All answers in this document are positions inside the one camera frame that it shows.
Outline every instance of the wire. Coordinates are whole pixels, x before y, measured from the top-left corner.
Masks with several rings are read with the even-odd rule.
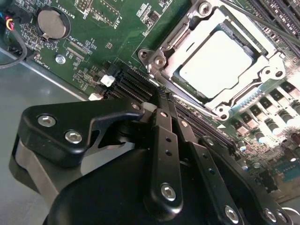
[[[282,207],[282,209],[283,209],[283,210],[289,210],[289,211],[292,211],[292,212],[294,212],[294,213],[296,213],[297,215],[300,216],[300,213],[299,213],[297,210],[294,210],[294,209],[292,209],[292,208],[289,208],[289,207]]]
[[[199,107],[199,106],[197,106],[197,105],[195,105],[195,104],[193,104],[193,103],[191,103],[191,102],[185,100],[184,98],[182,98],[182,97],[180,97],[180,96],[178,96],[178,95],[173,95],[173,97],[179,99],[180,101],[182,101],[182,102],[184,102],[184,103],[190,105],[191,107],[193,107],[193,108],[195,108],[195,109],[201,111],[202,113],[204,113],[204,114],[206,114],[206,115],[208,115],[208,116],[211,116],[211,117],[213,117],[213,118],[219,118],[219,116],[217,116],[217,115],[215,115],[215,114],[213,114],[213,113],[211,113],[211,112],[205,110],[205,109],[202,108],[202,107]]]
[[[6,68],[9,68],[9,67],[13,67],[14,65],[16,65],[19,62],[23,61],[27,56],[27,47],[26,47],[26,44],[23,41],[23,38],[21,37],[21,35],[16,30],[12,30],[11,33],[14,35],[17,42],[20,44],[20,46],[22,48],[22,54],[16,60],[14,60],[12,62],[5,63],[5,64],[0,64],[0,69],[6,69]]]
[[[13,19],[12,18],[9,18],[6,20],[6,27],[7,29],[9,29],[10,31],[13,31],[14,30],[14,26],[12,24],[12,21]]]
[[[230,2],[229,0],[220,0],[220,1],[223,2],[226,5],[234,8],[235,10],[239,11],[240,13],[242,13],[242,14],[250,17],[251,19],[255,20],[256,22],[264,25],[265,27],[268,27],[269,29],[271,29],[275,33],[281,35],[282,37],[286,38],[287,40],[293,42],[295,45],[297,45],[298,47],[300,47],[300,40],[298,40],[296,37],[293,37],[292,35],[289,35],[285,31],[277,28],[276,26],[270,24],[269,22],[267,22],[267,21],[259,18],[258,16],[251,14],[250,12],[244,10],[243,8],[237,6],[236,4]]]

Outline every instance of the screw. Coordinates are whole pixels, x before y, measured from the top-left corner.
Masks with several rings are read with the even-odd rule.
[[[211,139],[206,139],[206,142],[207,142],[208,144],[210,144],[211,146],[214,145],[214,142],[213,142]]]
[[[234,224],[239,222],[238,214],[228,205],[225,206],[225,214]]]
[[[160,114],[161,114],[163,117],[168,117],[168,115],[167,115],[165,112],[160,112]]]
[[[181,121],[181,124],[182,124],[185,128],[188,127],[188,123],[186,123],[184,120]]]
[[[142,51],[142,52],[140,52],[140,56],[141,56],[142,59],[145,59],[145,58],[147,58],[148,53]]]
[[[283,222],[287,223],[286,217],[279,210],[277,211],[277,214],[278,214],[279,218],[281,218],[283,220]]]
[[[264,212],[272,222],[275,223],[277,221],[275,215],[269,209],[265,209]]]
[[[55,61],[58,64],[65,64],[66,63],[66,58],[63,55],[56,55]]]
[[[212,6],[209,2],[203,2],[200,4],[198,10],[199,10],[200,16],[206,17],[211,14]]]
[[[157,56],[154,59],[154,62],[155,62],[155,65],[158,66],[158,67],[163,67],[167,63],[165,58],[162,57],[162,56]]]
[[[65,139],[72,144],[78,144],[82,141],[83,137],[77,131],[70,130],[66,132]]]
[[[163,186],[161,186],[161,194],[168,201],[173,202],[176,199],[176,193],[174,189],[168,184],[164,184]]]
[[[132,107],[133,107],[134,109],[136,109],[136,110],[140,110],[140,107],[139,107],[138,105],[136,105],[136,104],[132,104]]]
[[[37,121],[40,125],[47,128],[53,127],[56,124],[55,118],[47,115],[40,116]]]

